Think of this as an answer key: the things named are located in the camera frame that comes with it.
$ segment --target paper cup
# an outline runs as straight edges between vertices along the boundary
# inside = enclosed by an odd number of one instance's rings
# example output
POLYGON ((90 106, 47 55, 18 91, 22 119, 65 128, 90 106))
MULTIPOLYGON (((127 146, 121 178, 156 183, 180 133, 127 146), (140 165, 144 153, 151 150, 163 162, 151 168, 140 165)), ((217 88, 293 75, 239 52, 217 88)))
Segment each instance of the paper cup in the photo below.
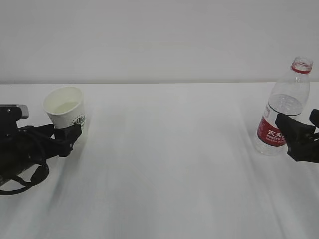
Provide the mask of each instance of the paper cup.
POLYGON ((86 134, 84 96, 80 89, 67 86, 52 91, 44 99, 43 108, 55 128, 67 128, 79 124, 82 127, 82 134, 86 134))

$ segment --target tabletop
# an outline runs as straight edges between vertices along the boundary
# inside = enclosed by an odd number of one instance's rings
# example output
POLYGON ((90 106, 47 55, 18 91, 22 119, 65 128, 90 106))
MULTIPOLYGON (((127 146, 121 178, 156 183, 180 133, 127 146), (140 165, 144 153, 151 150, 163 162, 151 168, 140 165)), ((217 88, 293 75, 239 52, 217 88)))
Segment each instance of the tabletop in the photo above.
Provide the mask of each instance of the tabletop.
MULTIPOLYGON (((42 102, 60 86, 2 85, 0 102, 28 105, 19 126, 48 124, 42 102)), ((273 83, 76 86, 87 140, 50 159, 41 184, 0 197, 1 239, 318 238, 319 165, 251 141, 273 83)))

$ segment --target plastic bottle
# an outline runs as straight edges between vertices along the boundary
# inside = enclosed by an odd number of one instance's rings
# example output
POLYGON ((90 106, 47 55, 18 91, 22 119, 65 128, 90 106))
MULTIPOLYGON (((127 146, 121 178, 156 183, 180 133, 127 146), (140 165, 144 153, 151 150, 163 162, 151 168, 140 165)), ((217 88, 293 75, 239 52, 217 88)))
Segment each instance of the plastic bottle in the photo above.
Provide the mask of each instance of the plastic bottle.
POLYGON ((254 138, 254 146, 260 153, 274 156, 285 147, 275 120, 278 113, 295 119, 302 112, 309 96, 308 74, 312 65, 312 60, 296 57, 291 70, 273 87, 254 138))

